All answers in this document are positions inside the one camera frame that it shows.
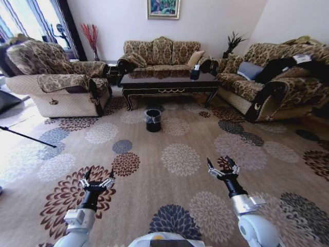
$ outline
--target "side table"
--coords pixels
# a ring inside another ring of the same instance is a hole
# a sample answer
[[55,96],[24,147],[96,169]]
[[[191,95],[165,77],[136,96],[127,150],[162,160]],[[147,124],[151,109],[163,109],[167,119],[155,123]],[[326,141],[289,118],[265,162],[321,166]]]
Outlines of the side table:
[[122,79],[122,76],[119,74],[118,61],[106,60],[105,62],[108,64],[109,67],[109,71],[107,73],[107,81],[109,82],[109,84],[115,84],[118,87],[121,87],[120,81]]

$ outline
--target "gray pillow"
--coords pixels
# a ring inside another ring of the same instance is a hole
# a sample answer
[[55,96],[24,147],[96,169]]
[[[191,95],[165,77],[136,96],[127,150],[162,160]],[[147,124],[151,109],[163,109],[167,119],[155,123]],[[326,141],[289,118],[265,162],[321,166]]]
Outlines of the gray pillow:
[[256,76],[262,72],[264,68],[255,65],[249,62],[242,62],[237,70],[237,74],[243,76],[249,81],[252,81],[256,78]]

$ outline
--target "red dried branches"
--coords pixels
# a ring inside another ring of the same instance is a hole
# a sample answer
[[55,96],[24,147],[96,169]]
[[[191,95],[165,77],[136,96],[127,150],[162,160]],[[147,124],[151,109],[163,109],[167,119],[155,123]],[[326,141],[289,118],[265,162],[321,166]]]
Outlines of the red dried branches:
[[90,47],[93,51],[96,51],[96,43],[97,43],[97,36],[98,36],[98,28],[94,24],[81,24],[82,31],[86,38],[88,39]]

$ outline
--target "potted plant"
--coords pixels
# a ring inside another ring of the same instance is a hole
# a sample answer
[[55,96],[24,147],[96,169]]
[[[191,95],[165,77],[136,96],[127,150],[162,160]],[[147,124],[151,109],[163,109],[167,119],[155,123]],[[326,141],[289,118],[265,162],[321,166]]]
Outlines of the potted plant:
[[234,48],[236,48],[242,41],[247,39],[243,39],[244,35],[239,36],[239,33],[232,32],[232,36],[228,36],[228,49],[223,53],[223,58],[228,58],[228,54],[232,53]]

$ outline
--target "patterned sofa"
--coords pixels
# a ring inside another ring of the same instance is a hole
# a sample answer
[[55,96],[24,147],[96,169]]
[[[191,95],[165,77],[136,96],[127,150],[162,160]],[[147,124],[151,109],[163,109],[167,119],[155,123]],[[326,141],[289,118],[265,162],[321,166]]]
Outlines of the patterned sofa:
[[44,117],[102,116],[112,93],[104,62],[69,62],[58,44],[29,40],[8,47],[1,68],[8,88],[30,95]]
[[[121,75],[134,71],[133,76],[185,76],[192,67],[187,65],[195,51],[200,50],[200,43],[195,41],[172,41],[159,37],[153,41],[126,41],[123,46],[124,55],[118,60]],[[140,54],[147,62],[145,68],[135,68],[125,58],[131,53]],[[205,57],[199,60],[202,71],[210,67],[211,61]]]
[[218,94],[245,115],[248,121],[298,118],[328,102],[329,82],[312,78],[309,71],[293,67],[266,84],[238,75],[243,62],[261,67],[272,59],[309,54],[313,60],[329,64],[329,48],[312,45],[253,44],[244,55],[217,59]]

